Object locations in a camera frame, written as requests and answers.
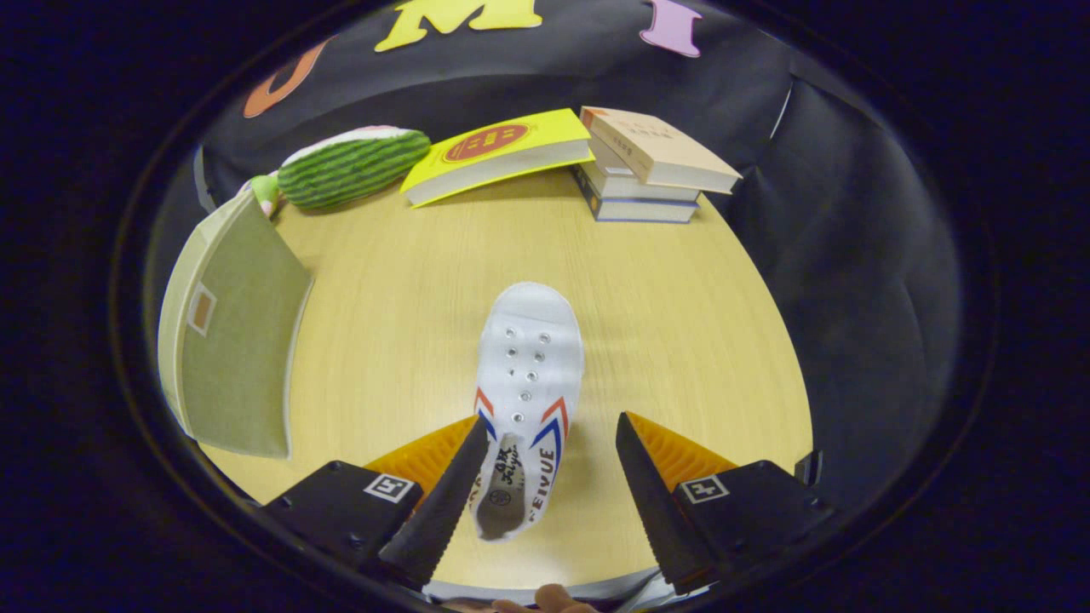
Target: stack of books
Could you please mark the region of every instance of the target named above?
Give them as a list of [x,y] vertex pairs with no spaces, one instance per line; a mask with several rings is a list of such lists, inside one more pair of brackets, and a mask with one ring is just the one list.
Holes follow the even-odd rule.
[[593,161],[572,167],[598,221],[688,224],[700,192],[730,193],[734,168],[669,123],[638,112],[583,107]]

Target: beige book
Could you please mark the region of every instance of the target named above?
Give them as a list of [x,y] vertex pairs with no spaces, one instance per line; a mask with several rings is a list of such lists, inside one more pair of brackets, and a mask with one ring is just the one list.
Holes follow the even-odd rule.
[[311,274],[253,193],[190,235],[159,316],[159,378],[193,438],[241,454],[291,454],[292,350]]
[[650,185],[730,193],[741,175],[691,136],[657,117],[583,107],[583,125]]

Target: red logo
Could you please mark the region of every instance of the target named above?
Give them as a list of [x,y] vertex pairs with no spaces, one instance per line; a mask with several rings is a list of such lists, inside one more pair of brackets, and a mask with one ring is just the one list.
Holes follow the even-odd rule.
[[522,123],[507,123],[495,128],[486,128],[480,132],[474,132],[463,139],[457,145],[450,147],[443,159],[447,161],[463,161],[473,159],[496,149],[506,147],[511,143],[526,135],[529,125]]

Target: plush toy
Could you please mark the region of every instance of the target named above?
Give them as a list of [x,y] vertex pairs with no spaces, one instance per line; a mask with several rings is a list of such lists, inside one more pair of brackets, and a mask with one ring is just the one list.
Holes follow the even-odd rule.
[[281,194],[302,209],[329,208],[386,188],[431,146],[423,132],[368,125],[304,147],[277,171],[254,177],[249,185],[269,217]]

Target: shoe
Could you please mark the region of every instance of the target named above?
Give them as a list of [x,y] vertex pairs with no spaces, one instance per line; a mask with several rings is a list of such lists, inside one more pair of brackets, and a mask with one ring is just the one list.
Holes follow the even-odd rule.
[[576,417],[583,339],[568,301],[533,283],[507,288],[477,350],[474,411],[488,453],[470,492],[477,536],[506,541],[541,521]]

